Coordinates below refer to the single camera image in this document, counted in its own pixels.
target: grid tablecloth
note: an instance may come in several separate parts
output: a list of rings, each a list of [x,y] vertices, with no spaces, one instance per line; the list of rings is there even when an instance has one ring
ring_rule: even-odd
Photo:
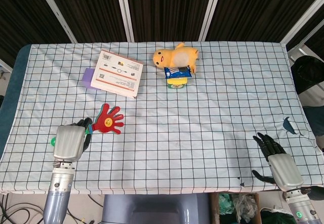
[[[188,42],[197,72],[169,89],[156,49],[178,43],[32,45],[15,120],[0,163],[2,191],[44,193],[53,170],[49,143],[59,125],[121,107],[122,134],[94,133],[76,164],[73,193],[169,194],[276,188],[253,141],[267,133],[291,154],[305,185],[323,184],[324,159],[303,114],[286,49],[278,43]],[[144,63],[136,99],[87,89],[82,76],[101,49]],[[297,134],[284,129],[290,117]]]

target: barcode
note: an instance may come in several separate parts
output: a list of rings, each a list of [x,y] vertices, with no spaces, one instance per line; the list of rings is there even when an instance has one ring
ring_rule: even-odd
[[[104,58],[104,59],[107,59],[107,60],[110,60],[110,59],[111,59],[111,56],[109,56],[109,55],[107,55],[107,54],[104,54],[104,55],[103,55],[103,58]]]

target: stuffed duck toy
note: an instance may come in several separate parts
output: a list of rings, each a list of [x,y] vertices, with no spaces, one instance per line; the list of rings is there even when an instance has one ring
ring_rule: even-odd
[[[175,68],[189,66],[192,73],[196,72],[196,59],[198,50],[192,47],[185,47],[180,43],[174,50],[160,49],[153,55],[153,62],[158,68]]]

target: blue table edge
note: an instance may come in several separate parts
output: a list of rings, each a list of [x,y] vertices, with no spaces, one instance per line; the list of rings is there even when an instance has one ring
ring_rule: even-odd
[[[22,84],[25,78],[26,67],[31,45],[22,47],[16,57],[15,65],[10,76],[7,92],[0,108],[0,156],[4,149],[11,131],[11,127],[17,111]]]

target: cardboard box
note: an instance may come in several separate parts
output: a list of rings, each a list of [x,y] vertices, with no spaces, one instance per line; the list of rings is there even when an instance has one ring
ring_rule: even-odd
[[[226,223],[220,223],[219,220],[219,202],[218,202],[218,197],[219,194],[221,193],[210,193],[209,198],[210,198],[210,204],[211,204],[211,224],[226,224]],[[260,205],[259,205],[259,195],[257,193],[241,193],[241,194],[249,194],[249,195],[254,195],[255,202],[257,203],[258,206],[258,212],[256,215],[252,218],[252,224],[262,224],[261,222],[261,214],[260,214]]]

